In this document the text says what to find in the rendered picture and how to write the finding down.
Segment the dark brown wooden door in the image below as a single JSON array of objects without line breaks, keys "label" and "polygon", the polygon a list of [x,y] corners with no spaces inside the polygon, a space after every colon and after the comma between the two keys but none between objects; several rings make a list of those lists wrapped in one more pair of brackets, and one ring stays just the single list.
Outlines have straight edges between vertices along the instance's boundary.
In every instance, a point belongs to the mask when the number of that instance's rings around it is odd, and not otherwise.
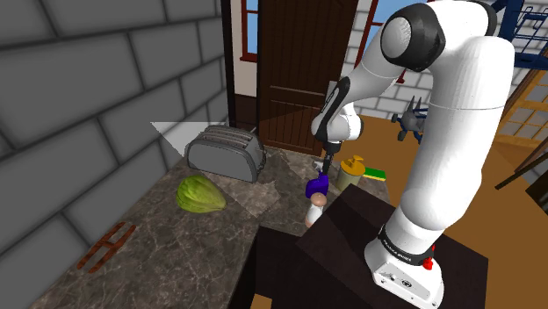
[{"label": "dark brown wooden door", "polygon": [[309,155],[311,123],[338,81],[359,0],[259,0],[257,116],[261,141]]}]

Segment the blue metal rack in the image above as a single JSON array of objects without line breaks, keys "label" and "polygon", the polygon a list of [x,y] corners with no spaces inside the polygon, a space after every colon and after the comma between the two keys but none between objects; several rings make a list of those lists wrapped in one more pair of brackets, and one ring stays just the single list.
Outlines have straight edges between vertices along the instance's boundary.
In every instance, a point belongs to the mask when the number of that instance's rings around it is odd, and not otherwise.
[{"label": "blue metal rack", "polygon": [[495,0],[496,11],[504,11],[498,36],[523,43],[515,52],[515,66],[548,70],[548,4],[535,9],[525,0]]}]

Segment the white brown-capped bottle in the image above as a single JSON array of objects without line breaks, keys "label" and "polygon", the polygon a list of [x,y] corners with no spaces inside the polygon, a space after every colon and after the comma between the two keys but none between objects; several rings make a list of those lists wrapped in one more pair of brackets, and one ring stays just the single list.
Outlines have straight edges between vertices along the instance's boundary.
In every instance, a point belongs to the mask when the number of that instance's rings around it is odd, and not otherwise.
[{"label": "white brown-capped bottle", "polygon": [[327,204],[327,198],[324,194],[316,192],[310,197],[311,205],[305,217],[305,225],[310,228],[314,222],[323,214],[323,208]]}]

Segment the red framed window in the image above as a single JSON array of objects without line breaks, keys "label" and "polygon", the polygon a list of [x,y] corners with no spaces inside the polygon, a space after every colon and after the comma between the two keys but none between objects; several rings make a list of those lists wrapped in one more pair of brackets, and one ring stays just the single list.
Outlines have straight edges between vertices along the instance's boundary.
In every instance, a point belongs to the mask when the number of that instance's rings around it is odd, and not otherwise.
[{"label": "red framed window", "polygon": [[256,62],[258,48],[258,0],[240,0],[242,13],[242,61]]}]

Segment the dark robot stand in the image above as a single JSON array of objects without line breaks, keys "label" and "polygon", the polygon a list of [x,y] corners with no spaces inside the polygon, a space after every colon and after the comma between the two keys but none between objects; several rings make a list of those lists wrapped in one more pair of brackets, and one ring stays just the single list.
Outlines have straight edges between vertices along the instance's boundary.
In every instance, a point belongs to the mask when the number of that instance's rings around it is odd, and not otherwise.
[{"label": "dark robot stand", "polygon": [[364,248],[394,209],[351,185],[302,236],[259,227],[227,309],[417,309],[377,286]]}]

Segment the blue grey wheeled toy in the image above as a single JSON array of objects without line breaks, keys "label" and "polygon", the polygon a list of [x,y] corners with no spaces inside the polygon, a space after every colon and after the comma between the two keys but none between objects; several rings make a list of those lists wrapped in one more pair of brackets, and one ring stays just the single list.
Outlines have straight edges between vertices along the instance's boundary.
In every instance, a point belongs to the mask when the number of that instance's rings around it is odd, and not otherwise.
[{"label": "blue grey wheeled toy", "polygon": [[421,144],[424,124],[427,118],[426,111],[428,110],[428,108],[421,108],[421,104],[421,98],[419,98],[418,102],[415,103],[415,98],[412,97],[407,109],[400,117],[397,113],[392,115],[391,122],[398,122],[401,128],[397,136],[398,141],[403,141],[407,135],[407,132],[411,132],[416,138],[417,143]]}]

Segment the grey four-slot toaster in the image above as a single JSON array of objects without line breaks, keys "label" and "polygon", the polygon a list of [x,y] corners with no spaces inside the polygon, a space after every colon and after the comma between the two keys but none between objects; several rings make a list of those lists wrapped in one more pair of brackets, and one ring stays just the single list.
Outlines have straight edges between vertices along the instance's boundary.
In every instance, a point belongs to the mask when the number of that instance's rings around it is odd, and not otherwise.
[{"label": "grey four-slot toaster", "polygon": [[210,125],[185,148],[193,169],[255,183],[266,162],[266,150],[258,137],[243,129]]}]

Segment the blue purple cup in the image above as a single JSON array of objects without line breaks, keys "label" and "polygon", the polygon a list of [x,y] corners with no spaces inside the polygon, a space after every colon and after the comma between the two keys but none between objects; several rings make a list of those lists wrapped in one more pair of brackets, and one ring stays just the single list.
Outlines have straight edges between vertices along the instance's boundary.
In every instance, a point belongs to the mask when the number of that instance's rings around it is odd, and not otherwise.
[{"label": "blue purple cup", "polygon": [[311,179],[307,182],[305,195],[307,198],[310,198],[314,193],[321,193],[326,196],[328,193],[328,186],[328,175],[320,171],[315,179]]}]

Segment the wooden glass-pane cabinet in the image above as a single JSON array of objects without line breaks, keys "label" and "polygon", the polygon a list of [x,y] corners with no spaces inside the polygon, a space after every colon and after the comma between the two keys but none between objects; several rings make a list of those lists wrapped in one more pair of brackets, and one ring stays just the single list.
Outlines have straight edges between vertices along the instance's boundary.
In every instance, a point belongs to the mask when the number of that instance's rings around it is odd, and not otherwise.
[{"label": "wooden glass-pane cabinet", "polygon": [[532,69],[507,101],[494,140],[537,147],[548,137],[548,70]]}]

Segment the green yellow sponge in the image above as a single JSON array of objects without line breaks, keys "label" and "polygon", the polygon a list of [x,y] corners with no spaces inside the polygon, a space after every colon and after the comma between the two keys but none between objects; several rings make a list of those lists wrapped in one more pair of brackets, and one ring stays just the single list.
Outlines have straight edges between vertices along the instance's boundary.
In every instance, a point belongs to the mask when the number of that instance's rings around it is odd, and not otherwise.
[{"label": "green yellow sponge", "polygon": [[365,168],[363,177],[384,182],[386,180],[386,172],[381,169]]}]

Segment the olive yellow-pump soap dispenser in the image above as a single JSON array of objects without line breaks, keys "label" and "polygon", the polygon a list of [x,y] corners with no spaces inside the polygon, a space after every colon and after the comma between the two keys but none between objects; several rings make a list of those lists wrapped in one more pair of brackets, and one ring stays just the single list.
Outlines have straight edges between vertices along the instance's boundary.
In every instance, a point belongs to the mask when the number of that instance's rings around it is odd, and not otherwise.
[{"label": "olive yellow-pump soap dispenser", "polygon": [[365,173],[362,160],[361,156],[354,154],[352,158],[341,162],[335,182],[335,187],[339,191],[344,191],[350,184],[358,185]]}]

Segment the green cabbage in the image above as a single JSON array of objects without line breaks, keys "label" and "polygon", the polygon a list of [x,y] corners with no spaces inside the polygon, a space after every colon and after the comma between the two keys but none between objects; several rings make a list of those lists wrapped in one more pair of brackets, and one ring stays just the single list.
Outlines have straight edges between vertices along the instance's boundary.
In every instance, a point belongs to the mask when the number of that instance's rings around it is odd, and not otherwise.
[{"label": "green cabbage", "polygon": [[187,176],[178,186],[177,204],[187,212],[222,211],[227,201],[221,191],[205,176]]}]

